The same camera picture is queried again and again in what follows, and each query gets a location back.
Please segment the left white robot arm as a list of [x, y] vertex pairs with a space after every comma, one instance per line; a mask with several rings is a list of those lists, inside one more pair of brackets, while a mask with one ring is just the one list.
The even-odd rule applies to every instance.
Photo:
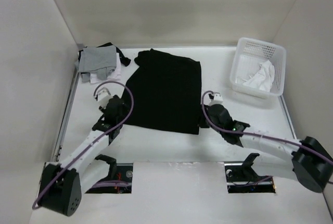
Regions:
[[86, 191], [101, 179], [115, 179], [116, 160], [102, 151], [118, 136], [133, 107], [116, 95], [101, 99], [99, 104], [102, 116], [81, 145], [64, 160], [45, 165], [33, 209], [44, 207], [72, 216]]

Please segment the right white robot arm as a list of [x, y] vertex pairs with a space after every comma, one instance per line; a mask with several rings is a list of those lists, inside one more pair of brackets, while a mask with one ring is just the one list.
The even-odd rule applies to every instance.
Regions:
[[299, 182], [322, 193], [332, 176], [332, 157], [310, 136], [303, 140], [281, 139], [234, 120], [221, 104], [202, 105], [203, 126], [212, 128], [229, 144], [252, 149], [238, 165], [228, 165], [225, 173], [232, 186], [261, 184], [272, 177]]

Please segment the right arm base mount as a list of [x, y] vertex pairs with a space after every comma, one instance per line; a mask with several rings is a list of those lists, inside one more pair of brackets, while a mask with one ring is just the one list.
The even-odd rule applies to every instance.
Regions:
[[259, 176], [253, 164], [260, 154], [251, 153], [244, 161], [224, 164], [228, 193], [276, 193], [272, 176]]

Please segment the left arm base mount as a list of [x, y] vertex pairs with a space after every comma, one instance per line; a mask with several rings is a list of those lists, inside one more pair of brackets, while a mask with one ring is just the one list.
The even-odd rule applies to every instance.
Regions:
[[95, 160], [106, 163], [108, 174], [101, 178], [86, 194], [129, 194], [132, 193], [134, 165], [120, 164], [113, 157], [98, 155]]

